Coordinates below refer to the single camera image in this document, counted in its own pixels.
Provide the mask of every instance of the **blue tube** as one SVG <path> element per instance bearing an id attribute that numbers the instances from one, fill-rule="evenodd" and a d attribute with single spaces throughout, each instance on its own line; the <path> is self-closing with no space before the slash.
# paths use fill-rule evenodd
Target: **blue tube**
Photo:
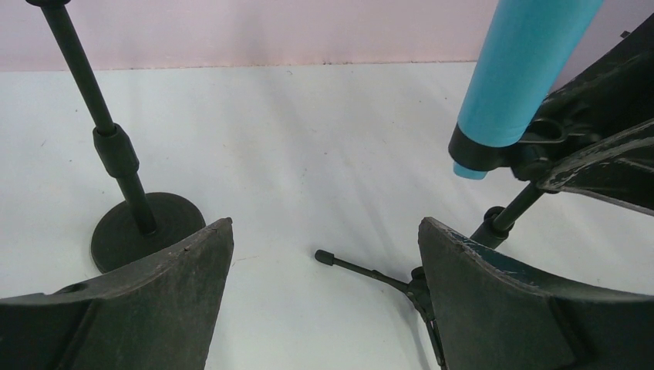
<path id="1" fill-rule="evenodd" d="M 460 131 L 483 146 L 516 143 L 601 5 L 500 0 L 459 112 Z M 468 169 L 455 167 L 470 177 Z"/>

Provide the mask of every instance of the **white floor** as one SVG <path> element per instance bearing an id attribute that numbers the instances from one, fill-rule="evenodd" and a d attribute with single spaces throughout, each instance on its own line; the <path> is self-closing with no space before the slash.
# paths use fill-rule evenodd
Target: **white floor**
<path id="1" fill-rule="evenodd" d="M 437 368 L 398 292 L 312 259 L 317 248 L 406 280 L 417 228 L 464 234 L 524 184 L 455 177 L 447 144 L 474 65 L 98 73 L 149 191 L 234 219 L 234 260 L 207 369 Z M 0 73 L 0 297 L 98 272 L 97 221 L 121 201 L 67 72 Z M 603 287 L 654 294 L 654 220 L 544 197 L 499 251 Z"/>

